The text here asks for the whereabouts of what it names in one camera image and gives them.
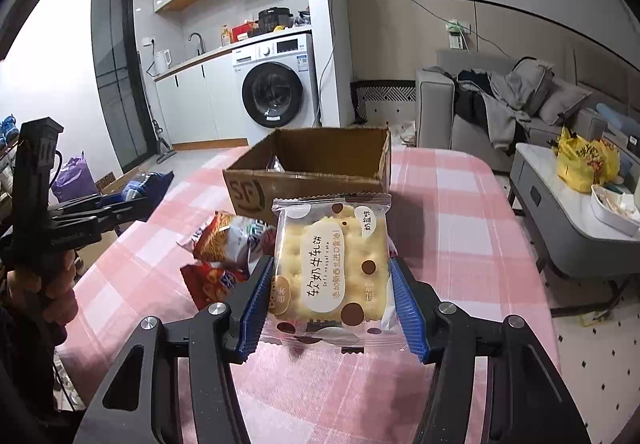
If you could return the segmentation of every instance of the drawer handle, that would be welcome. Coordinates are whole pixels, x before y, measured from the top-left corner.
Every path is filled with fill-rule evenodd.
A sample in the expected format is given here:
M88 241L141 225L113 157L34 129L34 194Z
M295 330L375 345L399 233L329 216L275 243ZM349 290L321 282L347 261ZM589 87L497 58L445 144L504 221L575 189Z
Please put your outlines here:
M536 189L535 186L531 187L531 191L529 192L529 194L531 195L531 198L533 199L533 203L536 205L536 207L538 207L540 205L540 199L542 198L540 196L540 192Z

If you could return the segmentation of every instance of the washing machine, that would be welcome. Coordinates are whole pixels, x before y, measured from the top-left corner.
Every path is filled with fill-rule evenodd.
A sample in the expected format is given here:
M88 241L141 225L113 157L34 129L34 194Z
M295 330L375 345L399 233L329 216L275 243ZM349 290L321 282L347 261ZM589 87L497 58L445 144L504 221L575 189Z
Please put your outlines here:
M295 34L233 50L249 145L274 128L319 126L318 79L311 34Z

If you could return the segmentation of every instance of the checkered tablecloth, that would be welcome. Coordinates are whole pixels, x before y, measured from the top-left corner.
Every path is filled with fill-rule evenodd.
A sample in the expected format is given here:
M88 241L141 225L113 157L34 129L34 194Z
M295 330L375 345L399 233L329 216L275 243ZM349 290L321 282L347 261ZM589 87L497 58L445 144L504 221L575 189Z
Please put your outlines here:
M153 314L172 322L196 313L176 241L215 209L232 211L222 177L246 148L212 159L164 199L148 223L133 224L76 286L78 317L59 354L88 402L134 326ZM489 167L454 151L394 147L388 231L416 278L470 315L526 318L551 360L556 340L527 241ZM408 443L424 410L432 366L404 352L340 355L260 343L232 366L254 443ZM185 442L195 442L188 371L181 363ZM476 360L467 441L480 440L486 360Z

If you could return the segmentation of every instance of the metal screw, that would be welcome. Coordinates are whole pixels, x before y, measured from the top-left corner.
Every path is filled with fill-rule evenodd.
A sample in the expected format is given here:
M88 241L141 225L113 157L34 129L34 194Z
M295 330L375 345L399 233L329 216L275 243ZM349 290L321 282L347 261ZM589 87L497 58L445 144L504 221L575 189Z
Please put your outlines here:
M440 305L438 305L438 310L443 314L455 314L458 307L453 305L450 301L443 301Z
M515 329L521 329L524 326L524 319L520 316L509 316L509 325Z
M140 326L143 330L151 330L156 325L158 325L158 320L153 316L147 316L140 322Z
M214 316L216 316L218 314L224 313L224 311L226 310L226 305L220 302L212 303L211 305L209 305L209 308L207 310L209 311L209 314L213 314Z

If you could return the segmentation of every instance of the washing machine door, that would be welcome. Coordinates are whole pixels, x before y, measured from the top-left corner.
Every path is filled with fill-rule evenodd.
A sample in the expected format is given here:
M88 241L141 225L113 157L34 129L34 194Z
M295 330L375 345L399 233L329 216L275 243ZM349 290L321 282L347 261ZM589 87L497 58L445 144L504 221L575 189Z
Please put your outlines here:
M242 83L242 102L249 116L266 128L289 124L304 99L298 74L280 63L261 63Z

